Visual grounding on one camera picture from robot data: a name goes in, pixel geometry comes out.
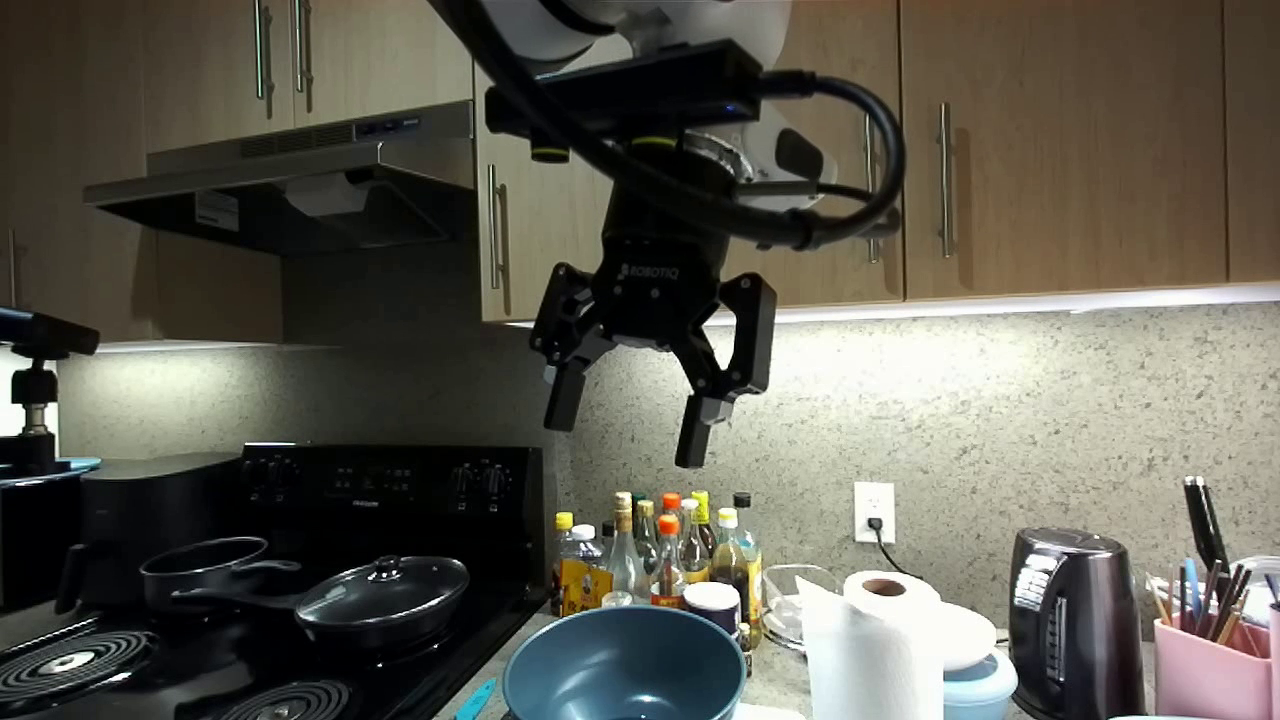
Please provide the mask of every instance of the range hood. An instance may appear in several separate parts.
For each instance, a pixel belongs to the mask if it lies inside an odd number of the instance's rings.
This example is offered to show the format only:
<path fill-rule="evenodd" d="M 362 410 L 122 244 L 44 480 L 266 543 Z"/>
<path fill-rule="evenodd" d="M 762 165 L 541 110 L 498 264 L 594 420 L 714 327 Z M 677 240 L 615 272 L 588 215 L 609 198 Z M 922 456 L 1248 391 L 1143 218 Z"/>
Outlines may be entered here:
<path fill-rule="evenodd" d="M 472 218 L 472 107 L 411 107 L 146 156 L 83 189 L 137 225 L 271 257 L 457 237 Z"/>

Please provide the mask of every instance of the stove burner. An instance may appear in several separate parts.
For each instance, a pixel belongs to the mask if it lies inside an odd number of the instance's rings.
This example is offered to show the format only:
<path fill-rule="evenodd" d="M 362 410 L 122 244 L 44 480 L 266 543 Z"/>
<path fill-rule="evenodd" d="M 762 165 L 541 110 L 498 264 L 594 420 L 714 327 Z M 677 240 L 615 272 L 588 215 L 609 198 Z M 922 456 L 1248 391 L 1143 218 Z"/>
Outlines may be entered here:
<path fill-rule="evenodd" d="M 118 677 L 153 646 L 153 633 L 89 633 L 35 644 L 0 662 L 0 709 L 51 701 Z"/>
<path fill-rule="evenodd" d="M 337 720 L 347 709 L 347 683 L 337 680 L 296 680 L 262 687 L 217 720 Z"/>

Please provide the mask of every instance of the utensil holder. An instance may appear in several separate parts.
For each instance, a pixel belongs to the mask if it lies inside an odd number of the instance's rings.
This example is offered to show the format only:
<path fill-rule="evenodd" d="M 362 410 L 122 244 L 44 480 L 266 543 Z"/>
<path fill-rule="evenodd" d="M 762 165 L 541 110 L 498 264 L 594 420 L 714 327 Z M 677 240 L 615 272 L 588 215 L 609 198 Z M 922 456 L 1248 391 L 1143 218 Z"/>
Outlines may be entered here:
<path fill-rule="evenodd" d="M 1269 720 L 1272 662 L 1155 621 L 1155 712 Z"/>

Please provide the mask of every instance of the blue bowl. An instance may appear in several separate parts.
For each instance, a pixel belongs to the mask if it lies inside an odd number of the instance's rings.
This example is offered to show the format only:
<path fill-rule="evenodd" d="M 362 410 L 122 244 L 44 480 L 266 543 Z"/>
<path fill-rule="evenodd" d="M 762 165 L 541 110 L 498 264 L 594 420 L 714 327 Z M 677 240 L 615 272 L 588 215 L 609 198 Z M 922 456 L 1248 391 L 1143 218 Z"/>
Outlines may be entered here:
<path fill-rule="evenodd" d="M 736 640 L 681 606 L 594 606 L 526 635 L 505 701 L 517 720 L 729 720 L 744 687 Z"/>

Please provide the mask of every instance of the gas stove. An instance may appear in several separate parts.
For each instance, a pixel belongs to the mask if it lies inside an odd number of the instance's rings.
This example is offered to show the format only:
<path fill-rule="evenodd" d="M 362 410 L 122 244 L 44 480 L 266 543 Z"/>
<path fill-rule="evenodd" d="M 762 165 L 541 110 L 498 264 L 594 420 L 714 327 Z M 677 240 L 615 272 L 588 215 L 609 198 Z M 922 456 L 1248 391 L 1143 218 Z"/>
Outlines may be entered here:
<path fill-rule="evenodd" d="M 0 716 L 428 720 L 543 599 L 534 453 L 253 442 L 238 485 L 235 532 L 266 534 L 313 574 L 367 553 L 457 553 L 472 571 L 460 613 L 419 646 L 367 656 L 330 653 L 278 613 L 83 606 L 0 656 Z"/>

